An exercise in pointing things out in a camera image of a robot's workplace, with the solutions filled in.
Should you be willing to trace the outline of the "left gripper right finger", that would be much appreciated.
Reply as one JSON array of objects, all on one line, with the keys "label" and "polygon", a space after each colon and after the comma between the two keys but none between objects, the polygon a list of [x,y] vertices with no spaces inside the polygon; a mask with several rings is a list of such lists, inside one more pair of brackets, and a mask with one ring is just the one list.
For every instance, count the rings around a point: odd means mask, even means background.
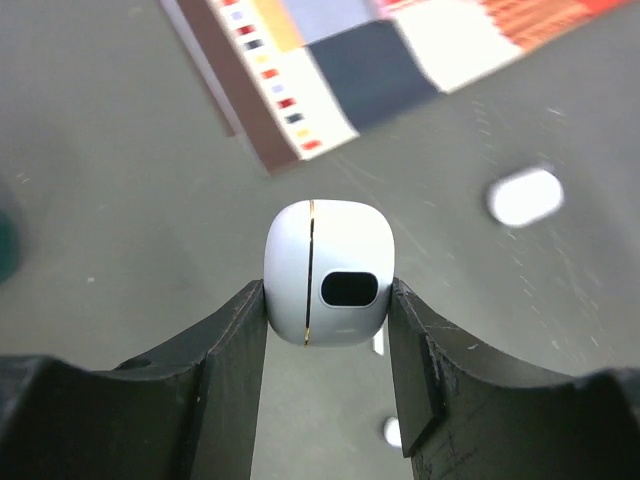
[{"label": "left gripper right finger", "polygon": [[395,280],[389,353],[417,479],[635,479],[639,372],[580,376],[506,354]]}]

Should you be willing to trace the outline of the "small white earbud case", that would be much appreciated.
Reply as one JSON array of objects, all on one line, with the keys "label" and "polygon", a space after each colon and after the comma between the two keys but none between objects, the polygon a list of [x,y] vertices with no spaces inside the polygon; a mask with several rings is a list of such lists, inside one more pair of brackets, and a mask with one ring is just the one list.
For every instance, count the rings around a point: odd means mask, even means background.
[{"label": "small white earbud case", "polygon": [[293,203],[274,218],[265,244],[269,323],[299,346],[343,347],[381,329],[395,276],[395,241],[385,216],[359,202]]}]

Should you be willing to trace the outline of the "white oval charging case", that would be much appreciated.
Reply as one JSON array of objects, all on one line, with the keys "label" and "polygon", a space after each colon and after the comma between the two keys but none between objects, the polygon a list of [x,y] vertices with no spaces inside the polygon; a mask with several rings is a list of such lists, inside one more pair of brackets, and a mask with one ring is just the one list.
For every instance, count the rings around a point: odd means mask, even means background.
[{"label": "white oval charging case", "polygon": [[487,209],[500,224],[523,228],[553,215],[564,204],[564,188],[542,168],[529,168],[495,181],[487,190]]}]

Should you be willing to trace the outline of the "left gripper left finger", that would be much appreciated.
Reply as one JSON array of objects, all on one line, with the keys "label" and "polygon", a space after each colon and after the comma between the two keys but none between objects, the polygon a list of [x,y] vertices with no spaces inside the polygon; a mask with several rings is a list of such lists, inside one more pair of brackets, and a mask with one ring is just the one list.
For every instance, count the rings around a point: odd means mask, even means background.
[{"label": "left gripper left finger", "polygon": [[1,360],[5,479],[247,479],[267,340],[263,286],[108,371]]}]

